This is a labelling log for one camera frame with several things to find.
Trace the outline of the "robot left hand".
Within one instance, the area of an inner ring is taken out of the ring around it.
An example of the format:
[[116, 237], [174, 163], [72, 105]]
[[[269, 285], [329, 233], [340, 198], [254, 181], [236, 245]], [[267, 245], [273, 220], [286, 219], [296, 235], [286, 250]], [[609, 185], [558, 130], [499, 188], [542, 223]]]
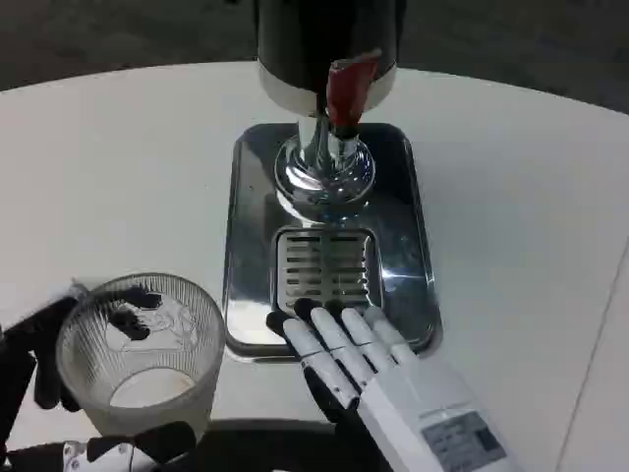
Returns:
[[65, 441], [10, 450], [8, 439], [34, 384], [33, 400], [43, 410], [80, 406], [61, 381], [55, 344], [63, 321], [86, 296], [74, 283], [15, 324], [1, 329], [1, 469], [3, 471], [171, 471], [196, 448], [191, 427], [174, 422], [135, 436]]

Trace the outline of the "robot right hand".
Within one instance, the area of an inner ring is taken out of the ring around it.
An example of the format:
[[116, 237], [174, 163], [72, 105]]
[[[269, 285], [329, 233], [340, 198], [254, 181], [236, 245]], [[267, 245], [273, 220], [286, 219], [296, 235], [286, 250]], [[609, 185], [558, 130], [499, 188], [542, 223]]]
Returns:
[[301, 298], [266, 326], [300, 361], [318, 408], [359, 464], [392, 471], [517, 471], [462, 377], [413, 352], [381, 308]]

